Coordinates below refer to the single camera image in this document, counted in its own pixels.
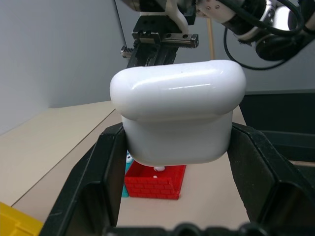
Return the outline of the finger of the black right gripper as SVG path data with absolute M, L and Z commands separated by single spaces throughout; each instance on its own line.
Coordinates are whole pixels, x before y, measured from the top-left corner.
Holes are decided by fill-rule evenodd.
M 159 44 L 137 43 L 128 61 L 127 68 L 157 65 L 159 51 Z
M 178 47 L 161 46 L 157 55 L 157 65 L 173 64 L 177 51 Z

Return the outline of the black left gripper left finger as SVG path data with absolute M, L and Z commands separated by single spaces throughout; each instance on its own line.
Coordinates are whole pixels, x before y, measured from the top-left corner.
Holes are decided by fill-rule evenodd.
M 122 124 L 107 127 L 72 168 L 39 236 L 102 236 L 118 222 L 126 166 Z

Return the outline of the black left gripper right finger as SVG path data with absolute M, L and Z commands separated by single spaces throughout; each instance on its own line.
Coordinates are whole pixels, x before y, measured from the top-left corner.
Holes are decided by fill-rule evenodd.
M 253 226 L 265 236 L 315 236 L 315 171 L 301 171 L 263 133 L 237 123 L 227 153 Z

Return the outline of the white earbuds charging case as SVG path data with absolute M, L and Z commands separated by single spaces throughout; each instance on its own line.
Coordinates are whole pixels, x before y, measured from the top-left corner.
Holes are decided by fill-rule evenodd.
M 124 69 L 110 83 L 127 149 L 146 166 L 212 162 L 229 147 L 246 76 L 230 60 Z

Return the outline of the yellow plastic bin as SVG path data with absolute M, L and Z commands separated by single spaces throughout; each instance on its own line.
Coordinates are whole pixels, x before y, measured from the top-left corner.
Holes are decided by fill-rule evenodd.
M 43 223 L 0 202 L 0 236 L 39 236 Z

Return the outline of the thin wooden stick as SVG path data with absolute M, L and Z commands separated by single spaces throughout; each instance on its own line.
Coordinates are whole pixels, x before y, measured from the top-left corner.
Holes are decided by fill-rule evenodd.
M 208 39 L 209 39 L 210 57 L 212 60 L 214 60 L 215 59 L 215 50 L 214 50 L 214 41 L 213 41 L 212 21 L 210 18 L 207 19 L 207 31 L 208 31 Z

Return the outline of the red brick-pattern tray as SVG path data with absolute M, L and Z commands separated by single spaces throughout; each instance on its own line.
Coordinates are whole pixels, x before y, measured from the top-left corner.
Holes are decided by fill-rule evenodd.
M 130 197 L 170 199 L 180 198 L 186 166 L 167 166 L 162 172 L 133 162 L 125 174 L 125 186 Z

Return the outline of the black box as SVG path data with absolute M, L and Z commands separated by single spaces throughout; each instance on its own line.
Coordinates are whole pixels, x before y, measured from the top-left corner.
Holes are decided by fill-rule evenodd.
M 315 163 L 315 91 L 248 94 L 240 109 L 245 123 L 261 131 L 282 156 Z

